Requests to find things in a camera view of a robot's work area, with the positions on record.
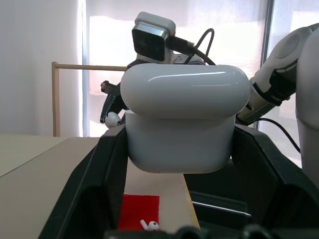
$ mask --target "wooden frame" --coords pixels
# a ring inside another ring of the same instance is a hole
[[[125,66],[91,66],[69,65],[52,62],[52,112],[53,112],[53,136],[60,137],[60,77],[59,69],[92,70],[92,71],[126,71]]]

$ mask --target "beige table surface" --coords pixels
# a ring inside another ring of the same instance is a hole
[[[0,135],[0,239],[39,236],[70,174],[98,138]],[[199,228],[182,174],[152,174],[128,163],[125,192],[159,195],[162,230]]]

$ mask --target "black cable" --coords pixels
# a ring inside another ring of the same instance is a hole
[[[206,56],[204,53],[202,53],[200,50],[195,49],[194,53],[199,56],[201,59],[203,59],[205,62],[207,62],[208,65],[212,65],[215,66],[216,64],[208,57]]]
[[[300,148],[298,147],[298,145],[296,144],[294,139],[290,136],[290,134],[285,130],[285,128],[281,124],[279,124],[278,122],[276,122],[276,121],[274,121],[272,119],[268,119],[268,118],[259,118],[259,119],[255,120],[253,122],[256,122],[256,121],[267,121],[267,122],[270,122],[270,123],[273,123],[274,125],[276,125],[278,128],[280,128],[284,132],[284,134],[287,136],[287,138],[293,144],[295,149],[300,153]]]
[[[211,36],[210,36],[210,40],[209,40],[209,43],[208,43],[208,46],[207,46],[207,50],[206,50],[206,56],[208,56],[208,53],[209,53],[209,50],[210,50],[210,47],[211,47],[211,44],[213,42],[213,39],[214,39],[214,36],[215,36],[215,31],[213,28],[209,28],[207,29],[204,34],[201,36],[201,38],[199,39],[198,43],[196,44],[195,46],[195,49],[198,49],[199,46],[201,45],[201,43],[203,42],[203,40],[205,39],[205,37],[211,33]],[[194,54],[191,54],[184,62],[184,64],[188,64],[189,61],[191,60],[191,58],[194,56]]]

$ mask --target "airpod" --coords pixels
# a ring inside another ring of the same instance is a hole
[[[121,118],[118,116],[118,114],[114,112],[109,112],[105,116],[104,124],[106,125],[107,128],[113,128],[119,125],[121,122]]]
[[[158,231],[160,229],[160,226],[158,225],[158,223],[154,221],[150,221],[149,225],[147,225],[144,220],[141,220],[141,225],[145,231],[149,231],[149,232]]]

